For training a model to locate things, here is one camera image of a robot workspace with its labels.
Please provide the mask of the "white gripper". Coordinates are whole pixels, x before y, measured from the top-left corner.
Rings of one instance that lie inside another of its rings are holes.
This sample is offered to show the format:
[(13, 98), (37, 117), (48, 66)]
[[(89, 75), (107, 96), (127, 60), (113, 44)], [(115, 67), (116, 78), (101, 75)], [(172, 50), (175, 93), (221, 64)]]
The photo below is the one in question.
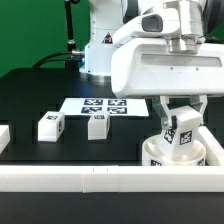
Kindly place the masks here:
[(163, 129), (176, 128), (168, 96), (190, 96), (189, 113), (203, 115), (207, 96), (224, 95), (224, 45), (204, 43), (198, 52), (170, 53), (163, 39), (136, 38), (111, 60), (111, 85), (119, 98), (152, 98)]

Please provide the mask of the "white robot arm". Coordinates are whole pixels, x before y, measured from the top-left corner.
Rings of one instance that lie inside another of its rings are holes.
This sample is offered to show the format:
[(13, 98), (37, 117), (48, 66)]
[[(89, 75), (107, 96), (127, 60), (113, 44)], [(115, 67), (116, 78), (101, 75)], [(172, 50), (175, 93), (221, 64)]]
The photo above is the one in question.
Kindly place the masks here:
[(175, 125), (171, 97), (188, 97), (199, 113), (224, 95), (224, 44), (205, 30), (224, 19), (224, 0), (88, 0), (90, 41), (83, 76), (109, 79), (119, 97), (153, 99), (165, 129)]

